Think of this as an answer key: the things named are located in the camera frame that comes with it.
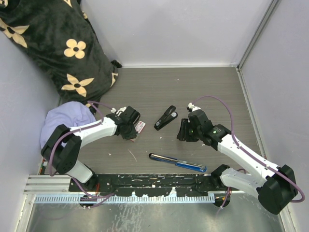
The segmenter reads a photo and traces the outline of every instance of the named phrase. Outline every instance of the gray wood surface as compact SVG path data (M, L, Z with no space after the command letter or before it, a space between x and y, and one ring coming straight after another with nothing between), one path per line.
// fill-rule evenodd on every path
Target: gray wood surface
M234 68L151 68L120 69L119 79L101 102L120 108L132 106L141 114L146 127L133 143L112 136L83 147L79 160L96 173L192 173L172 164L153 161L149 153L192 161L207 166L211 173L221 164L239 166L229 157L202 142L187 143L176 139L181 118L187 117L188 103L201 95L215 95L232 109L235 132L239 139L260 154L239 79ZM170 106L176 106L178 118L156 131L154 123ZM201 107L214 124L230 128L228 112L220 102L204 99ZM109 111L100 107L107 114Z

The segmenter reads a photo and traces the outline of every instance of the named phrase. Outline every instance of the floral blanket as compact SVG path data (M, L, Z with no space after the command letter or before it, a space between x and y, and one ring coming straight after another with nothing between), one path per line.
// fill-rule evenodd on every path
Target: floral blanket
M118 77L81 0L0 0L0 30L52 79L65 101L99 101Z

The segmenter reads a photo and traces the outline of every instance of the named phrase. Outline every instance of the black stapler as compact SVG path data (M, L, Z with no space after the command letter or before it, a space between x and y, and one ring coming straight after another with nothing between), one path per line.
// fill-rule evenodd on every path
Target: black stapler
M178 114L175 112L176 107L171 105L164 114L160 117L160 119L155 123L154 128L159 131L163 127L165 127L168 123L177 118Z

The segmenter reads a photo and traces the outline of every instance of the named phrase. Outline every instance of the robotic arm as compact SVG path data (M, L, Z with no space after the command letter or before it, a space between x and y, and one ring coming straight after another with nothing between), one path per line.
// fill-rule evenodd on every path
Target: robotic arm
M93 189L98 182L97 175L77 160L80 149L97 139L112 135L121 135L125 140L136 138L134 124L139 118L139 112L128 106L118 111L113 109L112 114L106 115L103 120L81 127L68 128L65 125L59 125L43 147L41 154L50 161L52 149L59 138L70 131L73 132L57 146L52 166L59 174L68 174L83 183L87 189Z
M201 140L205 145L232 158L251 174L243 174L227 165L221 165L211 173L215 186L224 185L242 190L256 197L261 205L273 214L278 214L298 194L296 188L268 169L273 168L295 183L294 171L290 167L279 167L269 162L237 138L239 145L236 145L231 131L220 124L214 126L199 107L189 104L187 109L190 113L188 118L182 119L177 139L187 142ZM240 147L265 163L266 167L248 156Z

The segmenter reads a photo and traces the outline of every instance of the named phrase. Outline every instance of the folded fabric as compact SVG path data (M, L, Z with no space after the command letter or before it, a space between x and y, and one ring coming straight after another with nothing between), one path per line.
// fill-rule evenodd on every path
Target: folded fabric
M65 102L99 101L118 77L80 0L0 0L0 30L52 79Z
M78 127L95 121L90 110L80 102L65 103L48 112L41 131L41 148L44 147L57 126L64 124L67 127Z

